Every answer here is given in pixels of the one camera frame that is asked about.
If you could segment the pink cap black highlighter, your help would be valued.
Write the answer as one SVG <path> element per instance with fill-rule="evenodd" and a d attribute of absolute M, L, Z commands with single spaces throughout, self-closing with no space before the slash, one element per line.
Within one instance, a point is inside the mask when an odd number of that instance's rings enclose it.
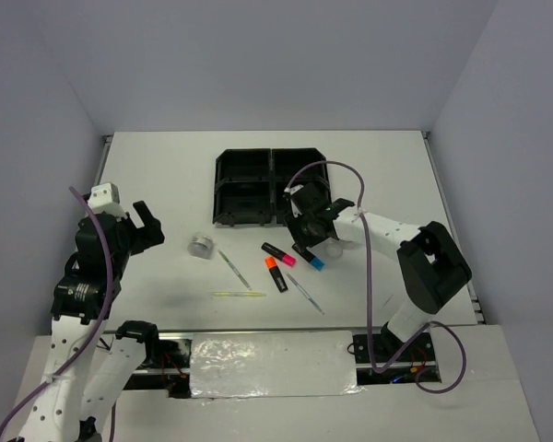
<path fill-rule="evenodd" d="M 273 258 L 283 262 L 288 267 L 293 267 L 296 264 L 296 259 L 294 257 L 268 242 L 264 242 L 261 249 Z"/>

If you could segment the blue cap black highlighter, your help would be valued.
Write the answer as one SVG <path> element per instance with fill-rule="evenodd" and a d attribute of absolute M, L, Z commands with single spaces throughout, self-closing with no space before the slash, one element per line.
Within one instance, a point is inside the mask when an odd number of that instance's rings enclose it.
<path fill-rule="evenodd" d="M 301 258 L 306 261 L 311 267 L 317 271 L 321 271 L 324 267 L 324 262 L 315 256 L 311 251 L 304 249 L 298 244 L 294 244 L 292 249 L 297 252 Z"/>

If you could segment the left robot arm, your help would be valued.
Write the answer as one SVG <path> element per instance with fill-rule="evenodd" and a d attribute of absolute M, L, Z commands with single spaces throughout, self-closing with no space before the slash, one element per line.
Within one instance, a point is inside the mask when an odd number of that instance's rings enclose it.
<path fill-rule="evenodd" d="M 30 407 L 18 441 L 100 441 L 133 372 L 161 358 L 157 326 L 127 320 L 98 371 L 90 371 L 130 257 L 165 240 L 146 203 L 136 202 L 134 208 L 141 227 L 127 213 L 116 216 L 96 207 L 78 223 L 76 251 L 53 290 L 51 344 L 41 384 L 16 407 Z"/>

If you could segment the large brown-core tape roll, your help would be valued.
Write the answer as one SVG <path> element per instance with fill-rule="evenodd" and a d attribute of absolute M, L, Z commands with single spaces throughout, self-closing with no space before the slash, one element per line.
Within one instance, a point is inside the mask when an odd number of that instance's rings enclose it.
<path fill-rule="evenodd" d="M 357 247 L 357 243 L 346 239 L 330 238 L 327 241 L 327 246 L 340 250 L 352 250 Z"/>

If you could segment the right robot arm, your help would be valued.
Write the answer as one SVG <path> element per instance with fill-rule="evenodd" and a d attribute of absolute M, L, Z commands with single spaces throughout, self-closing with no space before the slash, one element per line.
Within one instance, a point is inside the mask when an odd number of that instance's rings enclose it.
<path fill-rule="evenodd" d="M 329 201 L 312 184 L 284 190 L 291 206 L 285 224 L 293 248 L 305 252 L 328 239 L 363 245 L 398 263 L 407 301 L 381 329 L 383 352 L 403 360 L 423 329 L 472 278 L 471 269 L 445 225 L 417 226 L 364 211 L 338 198 Z"/>

